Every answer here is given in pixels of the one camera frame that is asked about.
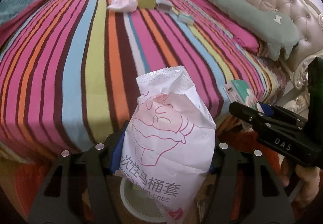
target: green plush pillow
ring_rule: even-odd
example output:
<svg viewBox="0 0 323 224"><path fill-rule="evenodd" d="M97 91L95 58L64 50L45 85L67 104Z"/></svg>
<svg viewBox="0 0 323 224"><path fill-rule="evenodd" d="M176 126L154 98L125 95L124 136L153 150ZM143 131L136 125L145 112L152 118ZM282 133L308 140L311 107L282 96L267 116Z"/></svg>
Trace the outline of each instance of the green plush pillow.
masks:
<svg viewBox="0 0 323 224"><path fill-rule="evenodd" d="M297 26L279 12L263 12L244 0L208 0L229 15L240 26L268 44L269 57L277 61L280 49L284 49L285 60L299 41Z"/></svg>

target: bed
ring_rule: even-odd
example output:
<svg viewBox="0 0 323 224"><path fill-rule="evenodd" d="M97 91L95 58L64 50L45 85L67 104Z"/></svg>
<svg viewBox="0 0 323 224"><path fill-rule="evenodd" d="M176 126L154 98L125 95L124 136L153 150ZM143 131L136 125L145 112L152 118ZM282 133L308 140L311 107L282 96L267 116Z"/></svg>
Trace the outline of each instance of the bed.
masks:
<svg viewBox="0 0 323 224"><path fill-rule="evenodd" d="M286 107L300 112L308 105L306 67L323 52L323 15L309 0L246 0L282 12L298 26L298 46L279 62L243 49L192 0L170 0L170 15L141 9L115 14L106 9L110 1L35 0L0 26L4 158L43 163L63 150L85 151L103 142L135 110L136 77L169 66L185 66L219 131L234 123L223 89L231 79L246 80L260 101L272 104L283 97L287 77L299 93L284 96ZM180 10L194 17L193 26L177 21ZM17 170L20 190L28 169ZM5 182L5 192L14 190ZM28 213L32 199L10 198Z"/></svg>

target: hand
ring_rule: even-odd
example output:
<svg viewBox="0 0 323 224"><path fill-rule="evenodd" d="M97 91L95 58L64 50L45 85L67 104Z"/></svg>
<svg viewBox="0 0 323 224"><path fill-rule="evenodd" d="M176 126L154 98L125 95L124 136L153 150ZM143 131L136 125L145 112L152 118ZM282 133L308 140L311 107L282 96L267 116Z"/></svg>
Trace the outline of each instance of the hand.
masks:
<svg viewBox="0 0 323 224"><path fill-rule="evenodd" d="M289 178L287 177L288 171L289 165L287 163L287 159L284 158L278 174L284 187L288 186L289 184ZM319 192L320 169L318 167L302 167L297 165L295 172L296 175L298 175L304 181L301 191L295 198L299 208L302 209L309 205Z"/></svg>

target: white plastic package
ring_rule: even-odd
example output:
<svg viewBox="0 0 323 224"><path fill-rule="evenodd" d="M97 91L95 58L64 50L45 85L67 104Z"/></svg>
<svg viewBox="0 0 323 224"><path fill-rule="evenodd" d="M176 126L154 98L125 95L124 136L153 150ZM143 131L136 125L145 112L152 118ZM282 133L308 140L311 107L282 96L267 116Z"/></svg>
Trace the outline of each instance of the white plastic package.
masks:
<svg viewBox="0 0 323 224"><path fill-rule="evenodd" d="M216 126L183 66L142 75L137 83L141 96L120 170L180 224L209 171Z"/></svg>
<svg viewBox="0 0 323 224"><path fill-rule="evenodd" d="M107 8L115 12L131 13L137 9L137 6L137 0L111 0L111 4Z"/></svg>

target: lime green cube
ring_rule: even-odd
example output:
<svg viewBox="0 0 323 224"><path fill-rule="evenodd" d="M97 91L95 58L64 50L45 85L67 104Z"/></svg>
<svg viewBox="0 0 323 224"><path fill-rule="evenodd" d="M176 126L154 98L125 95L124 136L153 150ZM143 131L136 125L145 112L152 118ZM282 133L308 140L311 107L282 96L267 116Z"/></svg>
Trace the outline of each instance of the lime green cube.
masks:
<svg viewBox="0 0 323 224"><path fill-rule="evenodd" d="M141 9L154 9L157 0L139 0L138 7Z"/></svg>

